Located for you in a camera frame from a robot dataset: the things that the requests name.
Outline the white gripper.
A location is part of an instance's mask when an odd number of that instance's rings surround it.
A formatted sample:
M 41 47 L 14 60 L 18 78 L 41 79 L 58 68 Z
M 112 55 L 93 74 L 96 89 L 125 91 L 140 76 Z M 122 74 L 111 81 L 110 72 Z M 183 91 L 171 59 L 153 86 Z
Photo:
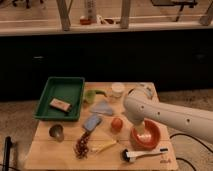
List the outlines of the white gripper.
M 151 140 L 151 134 L 146 130 L 145 122 L 140 125 L 133 126 L 133 137 L 140 142 L 149 142 Z

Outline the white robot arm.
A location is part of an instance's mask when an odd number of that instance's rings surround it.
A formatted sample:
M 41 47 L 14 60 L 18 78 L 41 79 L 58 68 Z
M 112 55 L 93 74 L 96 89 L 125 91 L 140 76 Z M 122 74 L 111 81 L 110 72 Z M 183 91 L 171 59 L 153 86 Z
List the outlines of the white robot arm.
M 123 106 L 133 125 L 151 119 L 213 144 L 213 111 L 154 101 L 142 87 L 132 89 L 124 97 Z

